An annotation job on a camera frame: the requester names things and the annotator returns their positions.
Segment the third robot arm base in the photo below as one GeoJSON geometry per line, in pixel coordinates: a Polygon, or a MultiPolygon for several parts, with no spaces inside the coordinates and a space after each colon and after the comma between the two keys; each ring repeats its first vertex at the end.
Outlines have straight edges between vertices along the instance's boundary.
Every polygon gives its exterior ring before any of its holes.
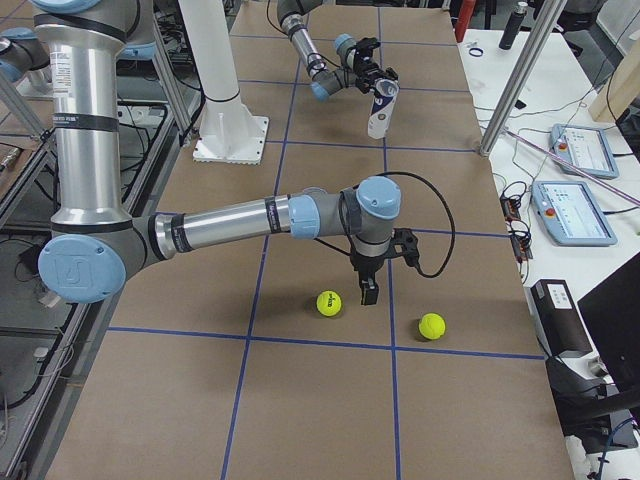
{"type": "Polygon", "coordinates": [[[49,53],[31,29],[15,27],[1,32],[1,73],[12,83],[27,76],[36,89],[51,84],[49,53]]]}

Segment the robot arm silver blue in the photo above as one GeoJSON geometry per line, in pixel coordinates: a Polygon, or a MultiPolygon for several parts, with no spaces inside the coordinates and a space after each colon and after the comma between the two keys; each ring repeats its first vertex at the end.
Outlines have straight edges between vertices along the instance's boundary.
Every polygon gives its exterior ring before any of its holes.
{"type": "Polygon", "coordinates": [[[381,46],[377,38],[356,41],[349,34],[341,34],[334,42],[340,65],[334,70],[328,67],[329,60],[314,45],[303,19],[321,4],[321,1],[277,3],[279,25],[298,52],[316,98],[325,101],[340,90],[355,86],[363,94],[372,93],[377,106],[394,102],[399,93],[398,75],[391,67],[382,69],[374,60],[374,51],[381,46]]]}
{"type": "MultiPolygon", "coordinates": [[[[338,194],[322,189],[269,196],[195,214],[133,218],[120,186],[116,60],[125,52],[156,53],[153,1],[30,1],[40,40],[48,45],[53,84],[60,207],[52,239],[39,254],[45,285],[75,303],[99,302],[122,290],[146,267],[177,253],[267,234],[296,239],[344,235],[358,272],[361,303],[374,305],[376,272],[392,257],[401,190],[385,175],[338,194]]],[[[303,15],[322,1],[278,1],[284,35],[298,52],[318,99],[355,85],[372,92],[368,135],[386,135],[399,92],[397,75],[373,60],[376,38],[336,39],[334,71],[315,48],[303,15]]],[[[203,118],[194,160],[259,164],[269,119],[243,104],[221,1],[180,7],[203,92],[203,118]]]]}

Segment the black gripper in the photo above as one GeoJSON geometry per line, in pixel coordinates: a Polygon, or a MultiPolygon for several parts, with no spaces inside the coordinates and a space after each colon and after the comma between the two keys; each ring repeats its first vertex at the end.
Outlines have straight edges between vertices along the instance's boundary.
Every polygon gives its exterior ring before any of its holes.
{"type": "Polygon", "coordinates": [[[354,244],[350,248],[350,262],[358,273],[361,290],[361,304],[373,306],[377,304],[379,286],[375,275],[382,268],[389,250],[389,244],[368,245],[364,244],[364,251],[359,250],[359,245],[354,244]]]}
{"type": "Polygon", "coordinates": [[[356,87],[364,94],[377,89],[381,80],[397,82],[398,75],[391,68],[383,70],[373,59],[374,50],[380,47],[380,41],[375,37],[365,37],[356,42],[352,60],[352,70],[355,73],[356,87]]]}

